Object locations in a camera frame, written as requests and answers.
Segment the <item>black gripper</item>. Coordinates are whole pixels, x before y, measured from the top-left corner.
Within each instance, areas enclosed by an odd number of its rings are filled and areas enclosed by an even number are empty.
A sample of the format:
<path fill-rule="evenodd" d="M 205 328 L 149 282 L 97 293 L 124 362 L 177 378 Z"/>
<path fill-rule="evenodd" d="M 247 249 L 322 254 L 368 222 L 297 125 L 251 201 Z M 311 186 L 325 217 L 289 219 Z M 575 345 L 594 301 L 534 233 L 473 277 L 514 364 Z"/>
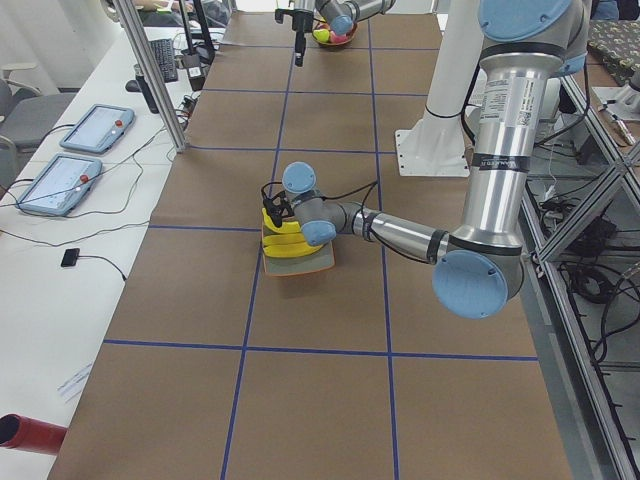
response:
<path fill-rule="evenodd" d="M 296 33 L 294 64 L 296 67 L 304 65 L 304 55 L 306 47 L 306 35 L 313 30 L 314 16 L 313 11 L 307 8 L 283 9 L 275 10 L 275 21 L 282 24 L 284 17 L 289 15 L 292 18 L 292 30 Z"/>
<path fill-rule="evenodd" d="M 262 192 L 263 207 L 274 225 L 282 225 L 283 220 L 294 216 L 293 208 L 287 199 L 285 190 L 278 192 L 275 196 L 269 197 Z"/>

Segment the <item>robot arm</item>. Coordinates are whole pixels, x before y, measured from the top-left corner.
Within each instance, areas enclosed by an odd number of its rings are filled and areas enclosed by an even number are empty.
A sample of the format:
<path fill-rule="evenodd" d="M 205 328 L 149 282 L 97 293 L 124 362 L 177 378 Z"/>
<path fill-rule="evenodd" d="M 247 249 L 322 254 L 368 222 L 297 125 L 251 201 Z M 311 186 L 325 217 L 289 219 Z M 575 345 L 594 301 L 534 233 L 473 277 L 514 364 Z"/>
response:
<path fill-rule="evenodd" d="M 454 2 L 424 115 L 396 147 L 404 175 L 468 178 L 461 224 L 435 229 L 326 196 L 294 162 L 263 199 L 266 266 L 295 274 L 350 233 L 432 265 L 433 290 L 456 315 L 498 313 L 524 279 L 516 223 L 547 84 L 584 66 L 590 12 L 587 1 Z"/>
<path fill-rule="evenodd" d="M 349 33 L 358 22 L 386 13 L 395 3 L 395 0 L 293 1 L 292 8 L 277 8 L 274 16 L 279 24 L 284 22 L 286 15 L 292 18 L 291 28 L 296 33 L 294 63 L 297 67 L 302 67 L 306 51 L 306 35 L 312 32 L 316 13 L 324 18 L 336 34 L 344 35 Z"/>

